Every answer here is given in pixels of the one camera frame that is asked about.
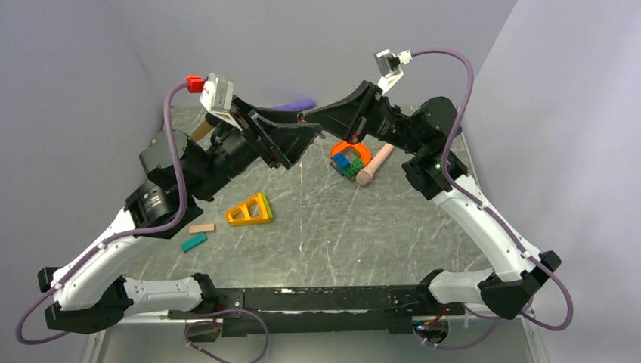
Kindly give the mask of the colourful brick block stack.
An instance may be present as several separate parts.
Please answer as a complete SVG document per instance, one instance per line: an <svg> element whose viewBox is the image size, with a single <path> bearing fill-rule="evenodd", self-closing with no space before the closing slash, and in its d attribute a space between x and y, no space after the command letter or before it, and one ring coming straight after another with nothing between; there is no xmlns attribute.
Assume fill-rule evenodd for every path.
<svg viewBox="0 0 641 363"><path fill-rule="evenodd" d="M344 154L337 153L330 158L330 165L342 177L353 179L364 167L365 164L360 157L350 161Z"/></svg>

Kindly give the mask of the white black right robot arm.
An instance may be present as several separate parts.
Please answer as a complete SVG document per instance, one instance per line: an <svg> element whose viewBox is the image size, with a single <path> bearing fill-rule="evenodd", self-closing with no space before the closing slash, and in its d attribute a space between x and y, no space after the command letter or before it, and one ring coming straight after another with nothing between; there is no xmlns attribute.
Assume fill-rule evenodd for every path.
<svg viewBox="0 0 641 363"><path fill-rule="evenodd" d="M367 136L391 144L411 158L402 163L407 180L428 201L445 211L474 241L491 267L484 271L436 269L419 284L418 307L435 314L445 304L487 306L504 319L516 317L561 265L553 251L541 252L517 237L484 197L465 164L446 154L447 132L457 109L446 97L425 101L411 115L390 103L379 87L363 81L350 95L298 118L318 124L343 141Z"/></svg>

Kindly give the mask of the purple cylinder toy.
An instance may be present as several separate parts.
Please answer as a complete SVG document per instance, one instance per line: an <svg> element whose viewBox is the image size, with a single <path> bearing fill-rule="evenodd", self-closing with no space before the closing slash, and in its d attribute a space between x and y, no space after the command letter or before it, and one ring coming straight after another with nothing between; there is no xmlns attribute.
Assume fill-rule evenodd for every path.
<svg viewBox="0 0 641 363"><path fill-rule="evenodd" d="M302 101L295 101L292 103L288 104L281 104L278 106L274 106L274 110L282 110L282 111L303 111L303 110L310 110L316 107L316 101L313 99L305 99Z"/></svg>

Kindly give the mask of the orange triangle toy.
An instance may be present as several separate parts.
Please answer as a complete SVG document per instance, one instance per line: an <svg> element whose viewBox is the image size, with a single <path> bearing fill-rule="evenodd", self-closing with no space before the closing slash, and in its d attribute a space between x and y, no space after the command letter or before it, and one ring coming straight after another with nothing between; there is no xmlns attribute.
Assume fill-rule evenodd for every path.
<svg viewBox="0 0 641 363"><path fill-rule="evenodd" d="M226 222L233 227L267 224L274 220L274 214L264 192L236 205L225 213Z"/></svg>

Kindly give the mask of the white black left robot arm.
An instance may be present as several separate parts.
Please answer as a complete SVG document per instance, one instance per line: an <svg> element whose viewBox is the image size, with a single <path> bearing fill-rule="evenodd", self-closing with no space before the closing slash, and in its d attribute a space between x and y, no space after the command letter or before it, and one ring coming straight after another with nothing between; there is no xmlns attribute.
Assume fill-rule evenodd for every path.
<svg viewBox="0 0 641 363"><path fill-rule="evenodd" d="M310 101L274 108L239 98L222 115L207 114L193 134L159 132L139 159L146 180L125 200L109 227L71 263L38 274L51 295L47 327L90 334L145 312L178 310L205 318L219 298L210 276L195 273L175 281L126 276L138 258L172 239L202 214L199 201L216 193L256 160L270 167L298 162L319 129L302 125Z"/></svg>

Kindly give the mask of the teal wooden block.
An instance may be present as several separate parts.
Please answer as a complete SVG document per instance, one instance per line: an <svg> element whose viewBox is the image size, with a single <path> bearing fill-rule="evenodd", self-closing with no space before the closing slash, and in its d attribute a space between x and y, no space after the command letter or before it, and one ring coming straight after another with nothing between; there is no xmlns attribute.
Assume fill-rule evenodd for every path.
<svg viewBox="0 0 641 363"><path fill-rule="evenodd" d="M181 251L183 253L187 253L192 249L198 247L200 244L204 243L205 241L207 241L207 236L205 233L201 232L199 234L194 234L188 240L186 240L180 245Z"/></svg>

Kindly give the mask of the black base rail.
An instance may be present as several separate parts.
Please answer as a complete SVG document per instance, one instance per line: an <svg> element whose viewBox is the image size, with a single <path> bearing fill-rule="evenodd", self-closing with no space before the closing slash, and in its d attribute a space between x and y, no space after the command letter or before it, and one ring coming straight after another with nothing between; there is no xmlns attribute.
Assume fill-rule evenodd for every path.
<svg viewBox="0 0 641 363"><path fill-rule="evenodd" d="M219 288L223 337L385 330L410 334L423 319L445 322L459 303L431 301L414 285Z"/></svg>

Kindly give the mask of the beige toy microphone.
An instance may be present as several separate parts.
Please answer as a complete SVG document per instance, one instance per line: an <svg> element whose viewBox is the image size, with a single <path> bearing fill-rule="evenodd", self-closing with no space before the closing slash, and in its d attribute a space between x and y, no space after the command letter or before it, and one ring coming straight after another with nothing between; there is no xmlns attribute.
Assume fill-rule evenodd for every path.
<svg viewBox="0 0 641 363"><path fill-rule="evenodd" d="M355 177L355 181L361 186L368 185L372 181L378 169L382 164L384 164L394 149L395 146L391 144L385 144L382 146L373 159L358 172Z"/></svg>

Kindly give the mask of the orange horseshoe toy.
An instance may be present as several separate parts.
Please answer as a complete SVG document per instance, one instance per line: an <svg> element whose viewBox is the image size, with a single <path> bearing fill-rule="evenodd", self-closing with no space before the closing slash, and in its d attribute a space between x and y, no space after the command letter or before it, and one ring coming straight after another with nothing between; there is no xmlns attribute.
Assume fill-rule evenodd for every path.
<svg viewBox="0 0 641 363"><path fill-rule="evenodd" d="M339 141L331 147L330 158L333 158L336 154L344 154L350 161L358 157L365 166L372 159L372 153L364 143L349 144L347 141Z"/></svg>

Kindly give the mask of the beige wooden block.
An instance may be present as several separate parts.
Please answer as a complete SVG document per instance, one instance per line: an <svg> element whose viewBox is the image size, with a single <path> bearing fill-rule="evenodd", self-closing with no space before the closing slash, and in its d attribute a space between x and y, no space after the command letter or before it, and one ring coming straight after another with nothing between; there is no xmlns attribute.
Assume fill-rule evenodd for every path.
<svg viewBox="0 0 641 363"><path fill-rule="evenodd" d="M189 234L192 234L192 235L201 234L201 233L206 234L206 233L214 232L215 230L216 230L215 223L190 225L188 228Z"/></svg>

